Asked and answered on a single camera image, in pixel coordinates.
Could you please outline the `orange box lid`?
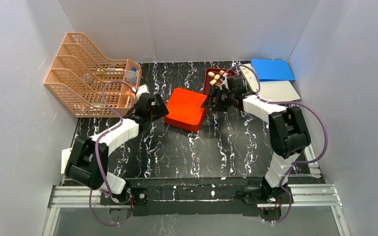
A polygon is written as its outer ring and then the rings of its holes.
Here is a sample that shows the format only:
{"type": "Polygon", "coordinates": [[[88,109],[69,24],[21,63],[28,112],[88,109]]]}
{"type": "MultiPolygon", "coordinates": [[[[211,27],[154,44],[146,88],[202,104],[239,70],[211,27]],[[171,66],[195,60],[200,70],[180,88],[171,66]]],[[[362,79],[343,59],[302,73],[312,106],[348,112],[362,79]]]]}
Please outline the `orange box lid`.
{"type": "Polygon", "coordinates": [[[187,113],[205,110],[201,104],[206,95],[191,90],[176,88],[173,90],[166,106],[170,113],[187,113]]]}

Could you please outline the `dark red chocolate tray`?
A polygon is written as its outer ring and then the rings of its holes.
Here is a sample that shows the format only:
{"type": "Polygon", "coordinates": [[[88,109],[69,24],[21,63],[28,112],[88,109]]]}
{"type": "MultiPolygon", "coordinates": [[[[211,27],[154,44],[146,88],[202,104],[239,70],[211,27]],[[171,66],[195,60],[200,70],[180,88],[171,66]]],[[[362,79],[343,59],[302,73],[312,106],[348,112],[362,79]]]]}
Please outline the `dark red chocolate tray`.
{"type": "Polygon", "coordinates": [[[208,95],[210,88],[211,88],[211,81],[214,80],[216,75],[220,75],[220,79],[216,80],[217,84],[221,84],[223,82],[223,77],[221,71],[226,71],[226,69],[221,68],[208,68],[205,72],[204,84],[203,84],[203,94],[208,95]]]}

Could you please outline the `orange chocolate box with tray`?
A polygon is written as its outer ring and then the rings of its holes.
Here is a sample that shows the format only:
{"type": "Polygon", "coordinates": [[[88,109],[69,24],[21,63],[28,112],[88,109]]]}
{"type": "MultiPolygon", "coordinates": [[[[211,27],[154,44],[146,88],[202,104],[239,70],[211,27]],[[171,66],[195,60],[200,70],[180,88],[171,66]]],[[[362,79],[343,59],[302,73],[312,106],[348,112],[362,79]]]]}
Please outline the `orange chocolate box with tray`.
{"type": "Polygon", "coordinates": [[[200,130],[206,111],[195,111],[187,113],[170,113],[164,117],[165,123],[190,132],[200,130]]]}

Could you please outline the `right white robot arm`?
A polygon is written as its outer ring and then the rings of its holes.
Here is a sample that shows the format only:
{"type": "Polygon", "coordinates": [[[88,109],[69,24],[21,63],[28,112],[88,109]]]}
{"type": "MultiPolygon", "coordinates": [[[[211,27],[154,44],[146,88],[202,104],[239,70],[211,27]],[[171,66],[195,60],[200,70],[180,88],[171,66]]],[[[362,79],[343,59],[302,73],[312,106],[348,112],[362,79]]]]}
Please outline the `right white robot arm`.
{"type": "Polygon", "coordinates": [[[261,98],[258,92],[247,87],[239,75],[227,77],[221,85],[212,80],[209,93],[201,107],[227,112],[231,106],[261,119],[268,125],[273,151],[270,167],[261,186],[255,190],[245,189],[239,195],[251,201],[278,200],[282,194],[288,195],[288,175],[303,149],[311,143],[301,109],[261,98]]]}

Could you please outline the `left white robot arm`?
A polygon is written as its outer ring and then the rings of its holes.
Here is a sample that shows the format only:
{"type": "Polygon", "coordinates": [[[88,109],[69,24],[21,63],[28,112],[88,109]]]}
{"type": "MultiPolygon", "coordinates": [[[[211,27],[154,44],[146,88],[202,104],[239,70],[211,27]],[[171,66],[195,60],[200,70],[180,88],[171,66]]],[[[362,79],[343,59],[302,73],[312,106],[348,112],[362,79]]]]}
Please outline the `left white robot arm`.
{"type": "Polygon", "coordinates": [[[124,143],[139,136],[151,122],[169,113],[160,94],[143,93],[127,114],[113,127],[77,139],[68,152],[64,175],[91,190],[100,190],[114,202],[131,204],[129,181],[108,171],[109,156],[124,143]]]}

